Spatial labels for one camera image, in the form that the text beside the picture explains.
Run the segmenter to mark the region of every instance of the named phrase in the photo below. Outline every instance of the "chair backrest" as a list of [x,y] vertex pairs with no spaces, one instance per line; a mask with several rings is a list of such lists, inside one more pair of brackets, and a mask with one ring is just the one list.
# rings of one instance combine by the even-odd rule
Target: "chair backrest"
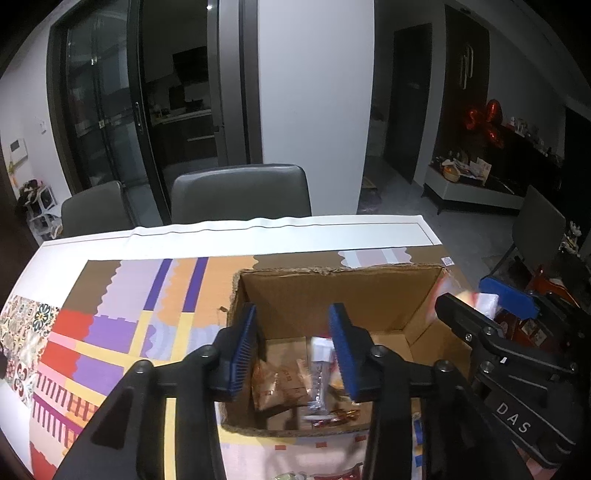
[[223,167],[181,175],[172,190],[173,223],[311,215],[308,182],[296,165]]
[[61,206],[64,237],[131,230],[135,227],[123,201],[122,187],[110,181],[76,193]]
[[548,266],[558,253],[566,220],[554,205],[531,185],[513,224],[513,243],[531,271]]

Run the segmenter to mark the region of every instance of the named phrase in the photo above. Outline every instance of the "gray tile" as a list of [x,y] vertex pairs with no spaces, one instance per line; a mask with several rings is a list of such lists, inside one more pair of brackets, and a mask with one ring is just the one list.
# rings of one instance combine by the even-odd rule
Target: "gray tile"
[[513,216],[449,211],[437,215],[437,206],[421,197],[421,186],[409,184],[383,160],[375,157],[368,157],[365,175],[378,186],[381,198],[374,213],[422,215],[474,289],[490,271],[483,259],[501,256],[511,245]]

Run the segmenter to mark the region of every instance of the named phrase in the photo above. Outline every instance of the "screw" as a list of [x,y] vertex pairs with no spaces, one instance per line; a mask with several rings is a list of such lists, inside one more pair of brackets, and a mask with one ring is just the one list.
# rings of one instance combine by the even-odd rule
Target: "screw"
[[480,368],[484,373],[489,374],[495,369],[495,366],[492,363],[490,363],[488,360],[484,360],[480,364]]
[[373,356],[380,358],[386,356],[386,353],[388,353],[388,349],[384,345],[374,345],[373,347],[371,347],[370,353]]
[[451,372],[453,371],[454,366],[449,360],[437,360],[437,362],[435,362],[435,368],[441,372]]
[[147,364],[149,364],[149,363],[150,363],[149,360],[141,361],[139,363],[139,365],[137,365],[135,367],[135,373],[137,373],[137,374],[144,374],[144,373],[146,373],[148,371],[148,365]]
[[214,356],[217,353],[217,349],[213,345],[203,345],[199,349],[199,355],[202,358],[208,358],[210,356]]

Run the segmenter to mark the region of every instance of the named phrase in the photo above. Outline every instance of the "cardboard box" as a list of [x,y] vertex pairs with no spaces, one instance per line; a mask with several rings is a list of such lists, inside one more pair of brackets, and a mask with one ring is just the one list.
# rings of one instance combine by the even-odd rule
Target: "cardboard box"
[[[328,336],[328,308],[345,304],[354,325],[370,331],[376,343],[405,360],[432,365],[452,361],[467,376],[470,348],[434,314],[438,286],[449,280],[440,265],[385,265],[354,270],[273,269],[237,273],[228,323],[246,301],[256,305],[268,361],[293,362],[306,348],[304,338]],[[251,436],[324,436],[369,428],[371,405],[362,405],[359,421],[344,426],[305,429],[298,418],[306,407],[256,412],[248,375],[241,393],[222,404],[222,427]]]

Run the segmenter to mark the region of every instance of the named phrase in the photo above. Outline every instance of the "orange stripe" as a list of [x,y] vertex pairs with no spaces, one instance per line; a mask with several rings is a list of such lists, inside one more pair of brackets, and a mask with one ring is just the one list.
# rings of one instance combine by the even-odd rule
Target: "orange stripe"
[[226,312],[223,309],[227,311],[230,308],[234,275],[255,264],[254,257],[209,258],[193,316],[194,327],[226,326]]

